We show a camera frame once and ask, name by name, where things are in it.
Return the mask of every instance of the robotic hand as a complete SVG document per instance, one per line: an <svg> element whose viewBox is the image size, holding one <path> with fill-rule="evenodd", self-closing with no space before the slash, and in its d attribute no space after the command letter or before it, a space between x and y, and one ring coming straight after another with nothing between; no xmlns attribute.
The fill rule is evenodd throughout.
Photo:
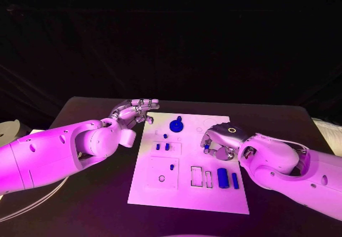
<svg viewBox="0 0 342 237"><path fill-rule="evenodd" d="M103 120L30 134L0 147L0 195L48 185L101 162L118 144L133 146L133 126L153 118L157 99L126 100Z"/></svg>
<svg viewBox="0 0 342 237"><path fill-rule="evenodd" d="M209 149L211 142L222 147ZM300 146L293 149L287 143ZM204 152L221 160L234 154L253 181L296 202L342 220L342 158L258 133L248 137L231 123L214 125L202 138Z"/></svg>

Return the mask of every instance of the table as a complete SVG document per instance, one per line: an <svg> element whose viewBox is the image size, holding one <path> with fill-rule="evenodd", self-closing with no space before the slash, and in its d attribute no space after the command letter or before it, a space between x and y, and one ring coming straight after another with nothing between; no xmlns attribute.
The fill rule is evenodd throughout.
<svg viewBox="0 0 342 237"><path fill-rule="evenodd" d="M51 128L108 116L123 99L74 97ZM296 141L332 154L306 110L294 106L162 101L159 112L230 116L250 133ZM263 189L241 169L250 215L127 204L143 133L133 148L118 147L107 160L69 177L53 197L33 210L0 223L0 236L341 236L342 222ZM35 202L58 185L12 193L0 215Z"/></svg>

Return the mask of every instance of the black backdrop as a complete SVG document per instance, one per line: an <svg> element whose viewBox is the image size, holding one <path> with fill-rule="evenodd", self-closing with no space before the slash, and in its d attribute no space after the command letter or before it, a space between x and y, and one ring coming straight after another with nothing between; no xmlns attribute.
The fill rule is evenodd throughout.
<svg viewBox="0 0 342 237"><path fill-rule="evenodd" d="M333 6L206 13L68 6L0 9L2 120L48 128L68 99L87 96L300 105L342 122Z"/></svg>

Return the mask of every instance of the dark background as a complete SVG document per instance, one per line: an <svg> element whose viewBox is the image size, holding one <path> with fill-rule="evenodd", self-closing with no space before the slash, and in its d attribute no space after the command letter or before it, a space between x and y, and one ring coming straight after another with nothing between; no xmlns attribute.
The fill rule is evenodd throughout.
<svg viewBox="0 0 342 237"><path fill-rule="evenodd" d="M300 105L341 124L341 6L4 1L0 120L46 129L85 96Z"/></svg>

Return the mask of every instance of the blue block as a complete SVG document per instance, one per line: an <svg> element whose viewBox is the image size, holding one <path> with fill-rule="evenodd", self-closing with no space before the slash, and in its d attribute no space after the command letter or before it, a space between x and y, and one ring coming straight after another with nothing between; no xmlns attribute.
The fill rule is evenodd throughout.
<svg viewBox="0 0 342 237"><path fill-rule="evenodd" d="M227 189L230 187L228 182L228 173L225 168L218 169L218 180L219 180L219 188Z"/></svg>
<svg viewBox="0 0 342 237"><path fill-rule="evenodd" d="M232 177L234 188L238 189L237 173L232 173L231 177Z"/></svg>

